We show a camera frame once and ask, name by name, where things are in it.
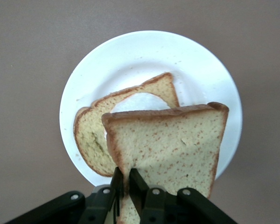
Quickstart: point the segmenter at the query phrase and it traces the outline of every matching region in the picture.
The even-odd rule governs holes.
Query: screw
[[[191,191],[189,191],[188,189],[184,189],[184,190],[182,191],[182,193],[183,193],[184,195],[190,195],[190,194],[191,194]]]
[[[104,193],[104,194],[109,194],[109,193],[110,193],[110,189],[108,189],[108,188],[104,189],[104,190],[103,190],[103,193]]]
[[[76,200],[78,197],[79,197],[79,195],[75,194],[75,195],[70,196],[70,199],[71,200]]]
[[[160,194],[160,190],[157,189],[157,188],[153,189],[153,194],[154,195],[159,195]]]

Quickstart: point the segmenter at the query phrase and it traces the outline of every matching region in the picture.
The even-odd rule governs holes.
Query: brown background
[[[211,200],[239,223],[280,223],[280,0],[0,1],[0,223],[90,194],[63,146],[61,95],[86,54],[137,30],[189,37],[227,67],[244,125]]]

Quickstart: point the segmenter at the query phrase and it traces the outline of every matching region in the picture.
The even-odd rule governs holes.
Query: toast
[[[88,166],[102,176],[112,176],[116,164],[108,153],[101,117],[123,99],[138,92],[152,93],[162,98],[170,108],[178,107],[178,98],[171,73],[153,77],[139,86],[111,93],[81,108],[75,117],[74,137],[77,148]]]
[[[161,185],[170,194],[190,187],[210,197],[228,111],[227,106],[212,102],[104,114],[109,153],[123,173],[125,185],[131,168],[137,168],[148,185]],[[122,204],[122,223],[139,220],[128,196]]]

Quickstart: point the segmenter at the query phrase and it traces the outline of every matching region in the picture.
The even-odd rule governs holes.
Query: white bread
[[[100,98],[91,107],[81,108],[75,117],[76,145],[88,166],[102,176],[112,176],[116,167],[108,153],[101,116],[110,112],[123,99],[137,92],[148,92],[162,98],[171,108],[179,106],[173,76],[163,73],[139,86],[134,86]]]
[[[127,182],[137,168],[148,185],[161,185],[176,195],[180,188],[197,189],[209,197],[215,180],[219,149],[228,116],[220,103],[178,107],[163,111],[106,113],[110,155]],[[122,223],[136,219],[125,197]]]

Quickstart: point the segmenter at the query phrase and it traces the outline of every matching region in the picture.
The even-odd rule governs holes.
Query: white plate
[[[174,75],[181,106],[217,101],[230,109],[221,145],[218,178],[231,161],[242,130],[238,90],[223,64],[200,44],[177,34],[138,31],[96,47],[75,68],[62,95],[60,130],[71,160],[93,185],[109,184],[84,162],[74,140],[76,112],[111,92],[141,84],[163,72]]]

